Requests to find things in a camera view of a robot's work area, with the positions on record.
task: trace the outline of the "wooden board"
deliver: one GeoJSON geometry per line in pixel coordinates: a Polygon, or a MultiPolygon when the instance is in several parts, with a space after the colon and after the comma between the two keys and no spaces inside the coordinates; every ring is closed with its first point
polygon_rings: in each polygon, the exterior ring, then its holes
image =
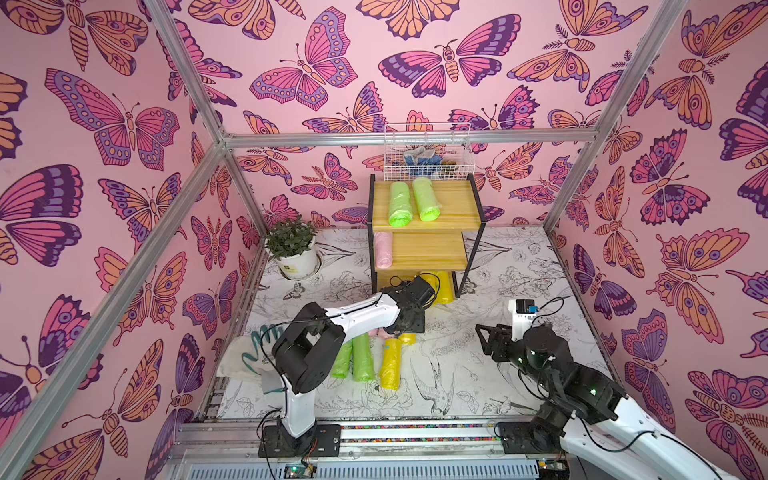
{"type": "Polygon", "coordinates": [[[441,232],[469,231],[480,228],[478,212],[472,185],[467,180],[435,181],[432,187],[435,196],[442,205],[440,217],[433,222],[422,222],[411,189],[411,208],[414,215],[411,223],[405,227],[389,225],[389,186],[392,182],[375,182],[373,192],[373,231],[375,232],[441,232]]]}

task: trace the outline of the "wooden shelf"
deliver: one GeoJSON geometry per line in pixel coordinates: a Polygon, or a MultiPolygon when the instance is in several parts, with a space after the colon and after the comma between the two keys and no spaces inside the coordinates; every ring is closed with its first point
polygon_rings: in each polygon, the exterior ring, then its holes
{"type": "Polygon", "coordinates": [[[440,217],[433,222],[422,222],[416,209],[413,189],[411,189],[411,208],[414,215],[411,223],[405,227],[389,225],[389,186],[392,182],[376,182],[373,194],[372,226],[375,232],[446,232],[451,230],[477,230],[480,227],[478,212],[472,185],[468,181],[436,181],[432,182],[435,196],[442,205],[440,217]]]}
{"type": "Polygon", "coordinates": [[[394,232],[392,266],[377,271],[464,270],[467,254],[460,230],[447,233],[394,232]]]}

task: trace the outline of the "white flower pot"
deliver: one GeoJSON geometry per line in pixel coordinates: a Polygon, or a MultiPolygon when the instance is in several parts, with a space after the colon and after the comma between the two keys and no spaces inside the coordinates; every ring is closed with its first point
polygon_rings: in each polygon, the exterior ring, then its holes
{"type": "Polygon", "coordinates": [[[315,273],[318,267],[317,252],[315,250],[315,237],[312,237],[310,249],[304,250],[291,257],[275,257],[277,265],[283,275],[291,280],[304,280],[315,273]]]}

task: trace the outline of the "shelf rack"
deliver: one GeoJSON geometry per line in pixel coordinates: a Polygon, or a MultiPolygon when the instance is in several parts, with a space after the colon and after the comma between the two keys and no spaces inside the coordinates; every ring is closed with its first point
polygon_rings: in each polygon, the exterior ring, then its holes
{"type": "Polygon", "coordinates": [[[371,290],[376,293],[389,286],[393,277],[412,280],[425,270],[450,271],[455,297],[459,298],[472,268],[483,230],[485,213],[480,204],[475,177],[468,174],[465,180],[444,180],[432,183],[435,195],[442,204],[440,217],[433,222],[419,219],[415,198],[411,195],[411,208],[416,214],[405,227],[389,225],[389,186],[392,182],[376,181],[371,174],[368,199],[368,251],[371,261],[371,290]],[[472,250],[467,256],[462,232],[477,231],[472,250]],[[392,266],[376,268],[373,251],[373,234],[391,232],[392,266]],[[461,283],[456,272],[464,271],[461,283]]]}

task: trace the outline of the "green leaves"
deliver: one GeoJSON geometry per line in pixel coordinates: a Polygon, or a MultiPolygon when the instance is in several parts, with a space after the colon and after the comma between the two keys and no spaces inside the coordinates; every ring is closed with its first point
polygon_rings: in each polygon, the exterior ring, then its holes
{"type": "Polygon", "coordinates": [[[275,257],[292,257],[310,249],[317,229],[310,223],[296,220],[278,223],[266,236],[266,246],[275,257]]]}

